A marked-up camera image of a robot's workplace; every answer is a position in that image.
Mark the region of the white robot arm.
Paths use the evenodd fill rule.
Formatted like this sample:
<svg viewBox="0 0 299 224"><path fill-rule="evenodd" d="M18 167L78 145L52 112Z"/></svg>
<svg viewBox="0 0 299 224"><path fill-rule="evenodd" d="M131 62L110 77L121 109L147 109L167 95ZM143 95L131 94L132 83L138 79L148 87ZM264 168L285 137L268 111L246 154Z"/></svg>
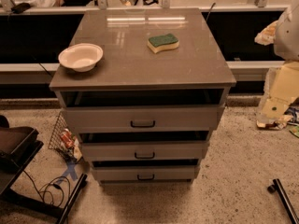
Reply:
<svg viewBox="0 0 299 224"><path fill-rule="evenodd" d="M263 98L257 112L257 126L266 128L282 123L289 106L299 98L299 0L292 0L277 21L267 25L254 41L274 45L274 52L283 65L268 72Z"/></svg>

